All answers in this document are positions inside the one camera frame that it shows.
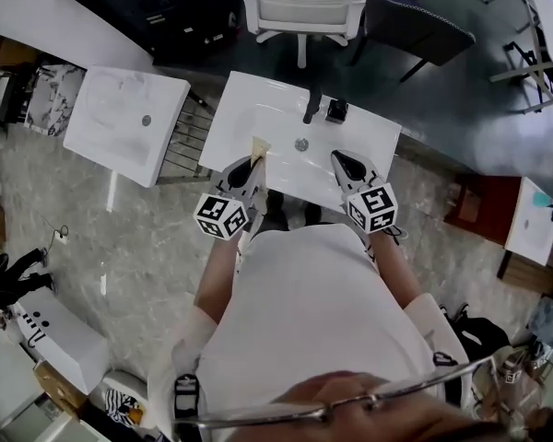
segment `dark floor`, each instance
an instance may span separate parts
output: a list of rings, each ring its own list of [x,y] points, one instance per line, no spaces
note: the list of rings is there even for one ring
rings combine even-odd
[[[326,38],[310,41],[308,67],[300,70],[294,35],[282,34],[260,45],[245,24],[238,43],[228,50],[201,64],[171,66],[224,77],[237,70],[303,87],[318,81],[326,95],[401,123],[404,134],[471,169],[528,176],[553,196],[553,107],[522,115],[519,110],[538,102],[532,85],[488,82],[489,76],[519,63],[519,58],[509,59],[504,44],[516,40],[523,49],[531,49],[530,32],[516,33],[526,18],[522,3],[420,3],[473,32],[477,45],[444,67],[424,67],[402,85],[399,79],[418,59],[393,48],[370,44],[359,63],[350,67],[357,40],[344,49]]]

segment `ceramic sink basin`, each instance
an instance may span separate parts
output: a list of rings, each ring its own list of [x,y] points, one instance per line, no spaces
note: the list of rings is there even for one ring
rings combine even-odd
[[[271,145],[266,156],[266,187],[336,211],[341,190],[330,155],[346,149],[372,160],[386,178],[401,126],[350,105],[347,119],[325,119],[331,98],[322,96],[320,110],[303,123],[310,93],[267,78],[232,72],[207,136],[199,164],[222,171],[253,149],[253,136]],[[299,151],[298,140],[307,141]]]

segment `gray marble floor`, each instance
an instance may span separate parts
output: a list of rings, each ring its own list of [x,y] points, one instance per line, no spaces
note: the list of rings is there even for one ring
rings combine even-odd
[[[120,177],[108,211],[107,169],[64,149],[61,138],[20,127],[0,151],[0,177],[11,258],[47,246],[50,225],[67,225],[68,243],[55,241],[49,257],[61,301],[110,340],[115,367],[144,377],[204,269],[212,239],[191,214],[208,185],[145,189]],[[500,247],[442,222],[450,176],[396,157],[389,180],[409,232],[402,249],[422,285],[449,310],[467,300],[471,314],[510,336],[523,330],[539,296],[495,277]]]

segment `person's right arm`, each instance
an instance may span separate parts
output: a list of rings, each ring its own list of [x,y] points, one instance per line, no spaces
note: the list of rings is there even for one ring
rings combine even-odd
[[[377,231],[369,239],[381,278],[399,306],[406,308],[422,294],[418,279],[392,236]]]

